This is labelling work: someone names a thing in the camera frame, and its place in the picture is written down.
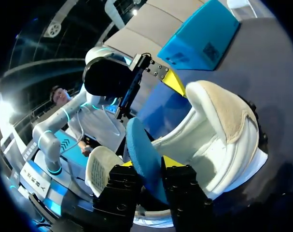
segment qr code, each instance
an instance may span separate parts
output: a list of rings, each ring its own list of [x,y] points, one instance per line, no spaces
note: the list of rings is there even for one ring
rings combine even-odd
[[[208,56],[208,58],[212,61],[212,62],[216,62],[219,58],[219,52],[218,50],[211,44],[208,43],[205,48],[203,49],[203,52],[205,55]]]

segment robotic arm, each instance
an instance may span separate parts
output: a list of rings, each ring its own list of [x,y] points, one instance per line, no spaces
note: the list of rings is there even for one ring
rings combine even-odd
[[[86,54],[86,68],[84,71],[84,76],[90,69],[90,66],[100,58],[108,58],[112,62],[117,62],[117,64],[120,64],[124,68],[128,69],[126,60],[123,56],[115,54],[111,50],[104,47],[94,47]],[[106,83],[110,84],[109,81],[106,80],[106,77],[109,77],[108,74],[104,75],[104,73],[102,73],[101,76],[103,79],[105,79]],[[106,86],[103,83],[96,83],[96,80],[94,81],[95,85],[99,86],[99,89],[104,89],[104,87],[100,87],[100,85]],[[87,92],[89,84],[86,83],[84,86],[86,91],[81,91],[70,102],[58,109],[48,119],[37,124],[33,129],[32,136],[34,142],[38,144],[39,149],[45,154],[45,163],[51,174],[59,174],[62,170],[60,163],[61,144],[54,135],[55,132],[64,127],[66,123],[68,123],[70,119],[79,111],[80,107],[86,102],[97,108],[101,108],[104,105],[110,105],[115,99],[113,92],[111,92],[108,88],[106,88],[105,92],[98,92],[96,95],[92,95]]]
[[[60,141],[54,134],[70,121],[85,102],[86,92],[79,93],[48,119],[37,124],[32,131],[33,139],[38,144],[39,149],[45,154],[47,169],[52,174],[59,174],[61,172],[59,159]]]
[[[33,129],[33,139],[45,154],[45,162],[52,174],[61,172],[60,141],[54,133],[61,129],[78,112],[85,102],[101,108],[121,99],[115,117],[126,124],[131,118],[130,106],[140,89],[144,71],[155,76],[174,91],[185,97],[185,88],[178,76],[168,67],[156,63],[150,54],[137,54],[130,65],[124,56],[105,47],[94,47],[85,57],[81,91],[70,102]]]

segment white robotic arm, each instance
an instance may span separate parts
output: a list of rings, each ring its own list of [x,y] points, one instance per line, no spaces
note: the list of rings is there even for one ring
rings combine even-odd
[[[105,47],[92,48],[85,57],[86,68],[91,61],[96,58],[107,57],[116,60],[124,58],[121,55],[115,54],[110,49]],[[47,169],[52,174],[59,174],[61,172],[60,164],[60,141],[56,138],[55,132],[64,127],[66,123],[79,111],[80,107],[85,104],[91,104],[96,108],[102,108],[104,105],[110,105],[114,99],[106,99],[102,96],[94,96],[89,94],[85,89],[81,90],[70,102],[58,109],[53,115],[51,115],[45,121],[37,124],[32,132],[34,142],[38,144],[38,147],[45,154],[45,163]]]
[[[45,121],[37,124],[32,136],[38,147],[45,154],[45,162],[51,173],[60,171],[60,141],[54,135],[79,111],[86,102],[86,92],[80,92],[70,102],[58,109]]]

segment bright light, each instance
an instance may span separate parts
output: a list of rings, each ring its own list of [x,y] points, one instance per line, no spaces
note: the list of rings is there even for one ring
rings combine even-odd
[[[0,119],[9,122],[9,119],[13,113],[14,110],[8,102],[0,102]]]
[[[138,11],[137,11],[136,9],[134,9],[134,10],[132,11],[132,14],[133,14],[134,16],[136,16],[136,15],[138,14]]]

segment white cable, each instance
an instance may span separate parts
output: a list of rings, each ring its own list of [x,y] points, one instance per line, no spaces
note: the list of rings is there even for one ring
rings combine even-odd
[[[117,136],[120,136],[121,135],[121,132],[119,131],[119,129],[117,128],[117,126],[113,123],[112,119],[109,117],[108,113],[106,112],[104,106],[102,105],[102,110],[104,111],[104,113],[106,114],[106,116],[108,117],[108,119],[110,120],[110,122],[113,124],[114,128],[118,131],[118,134],[117,133],[114,133],[115,135]]]

